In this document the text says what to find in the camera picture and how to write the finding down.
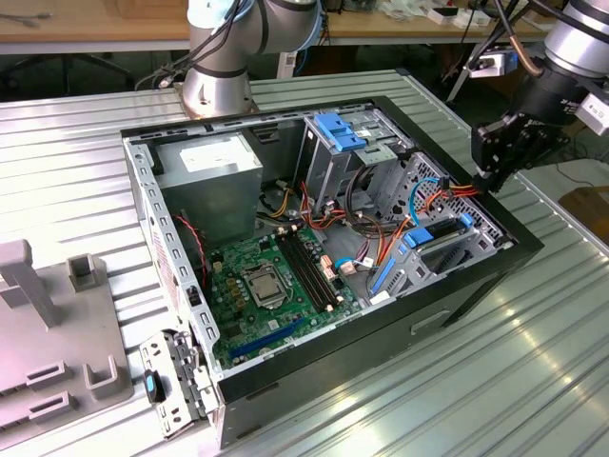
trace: blue latch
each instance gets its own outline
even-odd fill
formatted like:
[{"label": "blue latch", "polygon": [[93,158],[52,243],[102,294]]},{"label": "blue latch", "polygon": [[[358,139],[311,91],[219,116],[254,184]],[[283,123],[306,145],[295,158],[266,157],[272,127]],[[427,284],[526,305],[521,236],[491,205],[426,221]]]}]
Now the blue latch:
[{"label": "blue latch", "polygon": [[155,387],[156,386],[154,386],[154,378],[152,377],[151,374],[149,374],[146,377],[146,389],[148,392],[153,392]]},{"label": "blue latch", "polygon": [[315,121],[325,137],[334,143],[338,152],[361,149],[367,145],[336,112],[317,114]]},{"label": "blue latch", "polygon": [[411,248],[415,248],[420,246],[428,241],[433,240],[434,237],[427,228],[413,228],[406,235],[403,236],[403,240],[409,245]]},{"label": "blue latch", "polygon": [[474,218],[466,212],[461,215],[460,219],[468,229],[474,225]]}]

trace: ram slot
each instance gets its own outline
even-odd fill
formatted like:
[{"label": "ram slot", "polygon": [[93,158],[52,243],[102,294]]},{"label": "ram slot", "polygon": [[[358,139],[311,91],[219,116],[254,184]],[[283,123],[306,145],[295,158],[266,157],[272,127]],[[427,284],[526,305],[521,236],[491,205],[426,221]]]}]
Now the ram slot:
[{"label": "ram slot", "polygon": [[313,302],[317,312],[324,312],[328,305],[336,304],[336,297],[324,277],[309,258],[300,240],[295,236],[286,236],[276,240],[280,251],[296,274]]}]

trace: ribbed metal surface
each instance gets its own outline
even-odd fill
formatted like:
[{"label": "ribbed metal surface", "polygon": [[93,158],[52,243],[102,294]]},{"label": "ribbed metal surface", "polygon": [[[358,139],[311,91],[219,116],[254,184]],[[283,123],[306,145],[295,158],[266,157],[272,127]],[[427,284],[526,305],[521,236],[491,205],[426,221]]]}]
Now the ribbed metal surface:
[{"label": "ribbed metal surface", "polygon": [[[391,97],[464,167],[468,128],[393,71],[262,81],[263,109]],[[0,107],[0,240],[27,237],[36,266],[89,251],[108,264],[135,395],[7,455],[209,454],[200,426],[162,444],[136,352],[167,325],[117,130],[184,119],[144,91]],[[607,455],[606,258],[517,179],[499,195],[546,245],[466,319],[243,441],[228,455]]]}]

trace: blue tab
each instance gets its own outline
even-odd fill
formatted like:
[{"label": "blue tab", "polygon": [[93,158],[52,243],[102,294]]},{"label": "blue tab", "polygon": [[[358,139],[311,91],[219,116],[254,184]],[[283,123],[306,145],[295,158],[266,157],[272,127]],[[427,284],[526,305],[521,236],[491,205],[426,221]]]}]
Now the blue tab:
[{"label": "blue tab", "polygon": [[146,377],[146,389],[148,392],[152,392],[154,390],[154,378],[151,375]]},{"label": "blue tab", "polygon": [[379,288],[383,284],[383,281],[385,279],[387,279],[387,275],[389,274],[389,271],[391,271],[391,269],[393,268],[394,265],[396,265],[396,259],[391,257],[389,259],[389,262],[387,262],[387,265],[384,266],[381,276],[379,276],[379,279],[377,279],[377,282],[374,283],[374,286],[372,286],[372,289],[371,289],[372,293],[377,293],[377,290],[379,290]]},{"label": "blue tab", "polygon": [[474,225],[474,218],[466,212],[461,215],[460,219],[468,229]]},{"label": "blue tab", "polygon": [[337,151],[365,148],[365,140],[356,135],[348,123],[336,112],[317,114],[315,121],[325,137],[334,143]]},{"label": "blue tab", "polygon": [[403,240],[411,248],[420,246],[428,241],[433,240],[434,237],[427,230],[427,228],[413,228],[403,237]]}]

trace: white label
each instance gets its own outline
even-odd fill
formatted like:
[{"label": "white label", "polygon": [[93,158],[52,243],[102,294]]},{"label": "white label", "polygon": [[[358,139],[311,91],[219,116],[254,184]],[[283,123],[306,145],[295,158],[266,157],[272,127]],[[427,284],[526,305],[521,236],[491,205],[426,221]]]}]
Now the white label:
[{"label": "white label", "polygon": [[249,153],[246,147],[236,136],[227,141],[186,148],[180,152],[180,157],[190,173],[236,164],[247,155]]},{"label": "white label", "polygon": [[597,119],[599,119],[604,125],[604,123],[606,122],[605,111],[607,110],[607,107],[604,105],[604,103],[602,103],[593,94],[588,95],[588,97],[583,101],[583,103],[586,106],[586,110],[590,114],[594,115]]}]

